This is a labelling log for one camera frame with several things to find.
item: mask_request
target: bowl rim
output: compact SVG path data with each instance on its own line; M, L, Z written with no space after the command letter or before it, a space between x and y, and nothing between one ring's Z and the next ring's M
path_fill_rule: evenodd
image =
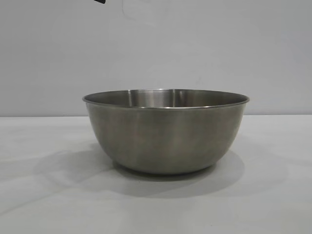
M144 107L144 106L128 106L128 105L116 105L116 104L107 104L107 103L101 103L101 102L94 102L88 100L90 96L97 95L97 94L104 94L104 93L114 93L114 92L131 92L131 91L155 91L155 90L176 90L176 91L204 91L204 92L213 92L213 93L219 93L219 94L232 94L232 95L238 95L244 98L244 101L235 102L235 103L229 103L224 105L214 105L214 106L184 106L184 107ZM238 93L232 93L232 92L224 92L224 91L216 91L216 90L204 90L204 89L128 89L128 90L112 90L112 91L104 91L104 92L98 92L93 94L85 95L82 100L86 103L93 104L93 105L99 105L104 107L115 107L115 108L127 108L127 109L151 109L151 110L185 110L185 109L213 109L213 108L220 108L220 107L231 107L231 106L237 106L242 105L250 101L250 98L243 94Z

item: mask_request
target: bowl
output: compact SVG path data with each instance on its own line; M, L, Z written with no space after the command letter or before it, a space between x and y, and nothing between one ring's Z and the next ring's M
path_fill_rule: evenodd
M91 125L118 164L151 174L183 174L215 164L240 126L247 96L188 89L90 94Z

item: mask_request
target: black object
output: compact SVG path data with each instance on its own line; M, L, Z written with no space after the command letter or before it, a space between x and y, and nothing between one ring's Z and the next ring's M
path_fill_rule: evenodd
M98 2L103 3L103 4L106 2L106 0L94 0L94 1L98 1Z

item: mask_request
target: gray wall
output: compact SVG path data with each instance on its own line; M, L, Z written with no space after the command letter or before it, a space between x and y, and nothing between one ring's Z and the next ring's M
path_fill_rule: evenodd
M83 95L135 88L312 114L311 0L1 1L0 35L0 116L85 115Z

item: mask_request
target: stainless steel bowl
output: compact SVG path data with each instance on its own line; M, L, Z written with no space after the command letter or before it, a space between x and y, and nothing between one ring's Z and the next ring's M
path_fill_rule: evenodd
M215 164L235 139L247 96L185 89L90 94L97 140L115 162L152 174L182 174Z

